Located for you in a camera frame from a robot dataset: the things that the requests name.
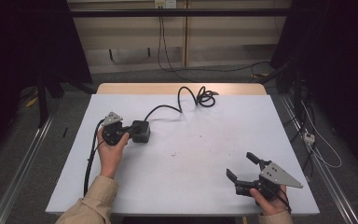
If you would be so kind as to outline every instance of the black device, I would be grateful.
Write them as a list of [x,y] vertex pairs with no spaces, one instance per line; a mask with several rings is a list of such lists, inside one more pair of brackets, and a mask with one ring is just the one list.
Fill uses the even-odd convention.
[[252,197],[250,189],[258,189],[264,198],[271,201],[278,195],[281,185],[303,188],[297,180],[287,174],[275,162],[260,160],[251,152],[246,153],[246,157],[254,164],[260,166],[261,173],[258,176],[258,180],[249,182],[238,180],[238,178],[227,169],[226,175],[228,179],[234,183],[235,191],[238,195]]
[[124,133],[129,133],[135,143],[147,143],[150,137],[148,121],[135,120],[131,126],[123,127],[123,118],[113,112],[103,121],[103,140],[109,146],[115,146]]

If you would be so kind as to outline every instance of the sleeve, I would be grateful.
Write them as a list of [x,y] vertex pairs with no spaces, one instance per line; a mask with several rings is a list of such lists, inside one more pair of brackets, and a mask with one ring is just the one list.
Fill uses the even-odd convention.
[[258,216],[258,222],[260,224],[293,224],[292,217],[287,211],[272,216]]
[[63,213],[56,224],[101,223],[110,224],[112,202],[116,198],[118,184],[115,180],[98,175],[83,199]]

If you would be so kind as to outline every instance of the hand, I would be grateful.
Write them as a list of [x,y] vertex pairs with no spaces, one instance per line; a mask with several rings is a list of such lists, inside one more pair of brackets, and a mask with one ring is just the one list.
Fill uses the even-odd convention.
[[[272,216],[287,210],[286,205],[279,199],[274,199],[272,202],[269,202],[263,197],[263,195],[261,195],[261,193],[257,189],[251,189],[250,191],[254,199],[258,202],[258,204],[260,204],[260,207],[263,209],[263,216]],[[286,193],[286,186],[281,185],[281,190],[279,191],[278,195],[285,201],[287,201],[284,193]]]
[[130,134],[124,133],[117,145],[109,146],[103,140],[103,128],[98,131],[98,153],[100,154],[101,161],[100,175],[111,179],[115,177],[116,170],[123,156],[123,148],[127,145],[129,138]]

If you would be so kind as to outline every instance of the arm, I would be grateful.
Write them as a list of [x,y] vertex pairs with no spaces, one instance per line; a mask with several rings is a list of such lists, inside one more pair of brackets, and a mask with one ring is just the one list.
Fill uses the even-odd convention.
[[58,224],[110,223],[112,202],[118,190],[114,177],[130,135],[125,133],[117,145],[110,147],[103,140],[102,130],[97,134],[101,173],[89,187],[86,196],[60,216],[56,222]]
[[[279,195],[285,199],[286,186],[282,185]],[[251,189],[251,194],[263,209],[262,215],[258,217],[260,224],[293,224],[292,217],[287,211],[286,205],[280,200],[267,201],[257,189]]]

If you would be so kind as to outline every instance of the table surface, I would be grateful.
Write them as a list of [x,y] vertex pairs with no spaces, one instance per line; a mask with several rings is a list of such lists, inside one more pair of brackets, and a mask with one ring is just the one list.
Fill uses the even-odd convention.
[[[260,159],[277,162],[302,183],[303,189],[288,188],[294,215],[319,213],[264,87],[216,83],[101,85],[98,94],[91,97],[47,212],[61,214],[82,197],[85,160],[90,154],[95,124],[101,117],[113,110],[124,118],[126,125],[157,104],[177,104],[176,94],[182,86],[196,94],[205,86],[220,95],[215,96],[216,105],[210,108],[194,106],[192,99],[184,95],[181,97],[184,113],[161,109],[149,118],[149,143],[130,141],[126,146],[116,176],[120,190],[114,201],[114,214],[235,217],[257,214],[260,208],[255,201],[236,195],[233,183],[226,177],[229,168],[241,180],[258,178],[259,168],[246,159],[247,150]],[[90,181],[100,168],[98,162],[93,163]]]

